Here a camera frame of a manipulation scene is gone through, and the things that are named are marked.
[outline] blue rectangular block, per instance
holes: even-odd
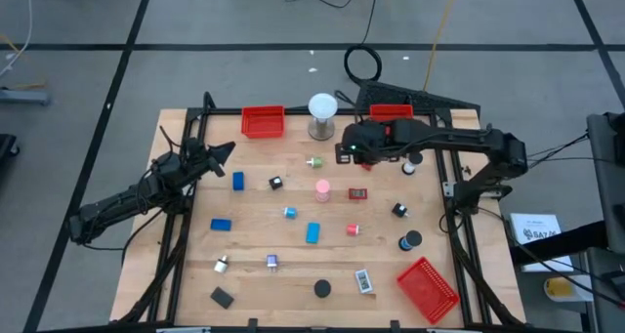
[[[226,230],[229,231],[232,227],[232,221],[226,219],[212,219],[211,220],[211,229],[212,230]]]
[[[319,241],[320,231],[321,225],[319,223],[310,222],[309,229],[306,232],[306,242],[309,244],[316,244]]]
[[[232,173],[232,189],[241,191],[244,188],[243,184],[243,172]]]

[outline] red plastic basket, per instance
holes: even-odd
[[[398,118],[412,119],[412,104],[372,104],[369,116],[374,121],[387,121]]]
[[[437,324],[459,301],[458,294],[424,257],[400,274],[397,284],[431,324]]]
[[[241,133],[247,138],[278,138],[284,134],[284,106],[244,107]]]

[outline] pink object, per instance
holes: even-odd
[[[325,202],[330,199],[330,182],[326,180],[319,180],[316,183],[316,200],[319,202]]]
[[[349,224],[348,225],[348,235],[356,236],[358,235],[359,226],[357,224]]]

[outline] concrete floor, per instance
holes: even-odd
[[[620,0],[584,0],[606,44],[625,43]],[[446,0],[378,0],[368,41],[429,43]],[[33,43],[124,44],[140,0],[33,0]],[[137,42],[180,44],[349,43],[362,38],[371,0],[344,10],[316,0],[150,0]],[[0,0],[0,33],[21,42],[25,0]],[[456,0],[443,43],[592,44],[573,0]],[[383,82],[418,89],[427,51],[381,51]],[[625,54],[610,53],[625,70]],[[0,79],[11,87],[46,79],[47,107],[0,105],[0,132],[19,136],[22,154],[0,186],[0,322],[23,328],[57,237],[121,52],[30,51]],[[305,104],[318,92],[357,87],[343,51],[134,52],[104,134],[84,201],[135,183],[162,108],[199,106],[210,91],[218,106]],[[354,56],[360,75],[369,59]],[[311,67],[317,72],[310,73]],[[593,52],[439,52],[431,93],[481,104],[482,124],[514,132],[528,151],[581,135],[585,116],[622,104]],[[588,156],[579,145],[563,156]],[[503,211],[555,213],[563,229],[601,218],[588,161],[545,163],[513,182]],[[118,246],[124,223],[97,245]],[[119,275],[119,254],[69,244],[40,328],[104,324]],[[577,314],[556,309],[537,290],[544,276],[520,274],[529,322],[579,330]]]

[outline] wooden tabletop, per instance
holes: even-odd
[[[158,124],[177,141],[185,114],[184,110],[163,110]],[[455,127],[479,127],[473,110],[453,110],[452,115]],[[380,163],[371,172],[353,164],[337,165],[334,144],[354,118],[336,116],[336,133],[327,142],[309,137],[309,120],[308,116],[287,115],[283,138],[250,140],[240,133],[240,116],[209,117],[206,142],[235,141],[236,148],[225,166],[225,177],[209,173],[199,183],[176,324],[244,326],[248,318],[256,317],[261,326],[388,327],[392,319],[404,328],[430,326],[396,284],[397,275],[421,257],[456,289],[449,242],[438,229],[443,207],[434,152],[423,151],[423,163],[409,177],[401,173],[400,163]],[[164,138],[155,132],[150,159],[168,150]],[[312,156],[323,158],[322,168],[306,164]],[[463,152],[460,158],[473,171],[487,162],[484,155],[475,153]],[[231,175],[236,171],[245,174],[245,191],[232,191]],[[275,176],[282,178],[284,187],[271,190],[268,180]],[[319,179],[331,185],[327,203],[314,198]],[[366,187],[368,199],[348,200],[350,187]],[[397,202],[408,208],[411,217],[400,219],[391,213]],[[297,208],[295,220],[284,217],[287,206]],[[484,200],[480,206],[499,212],[496,201]],[[153,212],[136,217],[134,229]],[[232,230],[210,230],[213,218],[231,219]],[[309,222],[321,224],[317,244],[305,241]],[[475,215],[473,222],[486,281],[509,310],[524,319],[501,221],[483,213]],[[353,223],[359,224],[360,234],[347,236],[346,226]],[[153,279],[163,227],[161,217],[130,246],[111,319],[126,313]],[[412,251],[400,251],[397,242],[410,229],[421,232],[423,243]],[[276,272],[267,268],[269,254],[278,257]],[[229,256],[229,267],[221,274],[213,267],[224,255]],[[358,291],[354,272],[363,269],[369,273],[372,294]],[[313,286],[322,278],[330,282],[332,292],[319,299]],[[479,321],[475,288],[468,276],[467,282],[474,320]],[[228,310],[210,298],[217,286],[234,298]],[[169,289],[167,282],[159,317],[164,317]],[[462,325],[456,306],[437,326]]]

